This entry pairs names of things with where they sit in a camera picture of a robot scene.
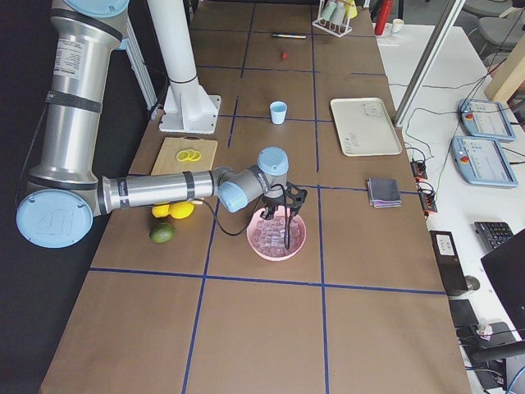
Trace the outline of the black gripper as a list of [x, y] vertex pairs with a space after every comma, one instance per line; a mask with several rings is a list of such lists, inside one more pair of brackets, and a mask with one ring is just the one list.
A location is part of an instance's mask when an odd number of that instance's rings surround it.
[[286, 185], [275, 184], [262, 197], [263, 209], [259, 217], [273, 219], [279, 207], [285, 208], [284, 246], [286, 250], [296, 250], [299, 244], [300, 229], [295, 214], [306, 202], [308, 192], [287, 181]]

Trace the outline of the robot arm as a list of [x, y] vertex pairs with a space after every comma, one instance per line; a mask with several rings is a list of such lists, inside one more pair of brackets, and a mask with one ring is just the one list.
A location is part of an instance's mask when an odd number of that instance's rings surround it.
[[92, 171], [111, 53], [129, 31], [125, 1], [56, 1], [51, 21], [58, 33], [52, 87], [40, 125], [45, 129], [38, 166], [16, 202], [20, 234], [44, 248], [74, 245], [95, 217], [116, 209], [217, 197], [237, 212], [261, 199], [262, 217], [278, 208], [288, 218], [307, 193], [287, 179], [286, 152], [267, 147], [242, 172], [227, 167], [156, 176], [96, 177]]

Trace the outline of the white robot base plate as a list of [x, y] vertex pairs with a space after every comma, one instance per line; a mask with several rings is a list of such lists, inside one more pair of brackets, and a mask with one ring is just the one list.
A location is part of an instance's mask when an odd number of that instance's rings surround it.
[[190, 119], [189, 114], [181, 108], [173, 111], [172, 106], [175, 104], [174, 96], [168, 93], [164, 105], [164, 115], [159, 123], [159, 130], [169, 133], [199, 134], [211, 135], [215, 132], [217, 126], [217, 117], [221, 106], [221, 96], [209, 95], [213, 106], [214, 113], [204, 113], [195, 119]]

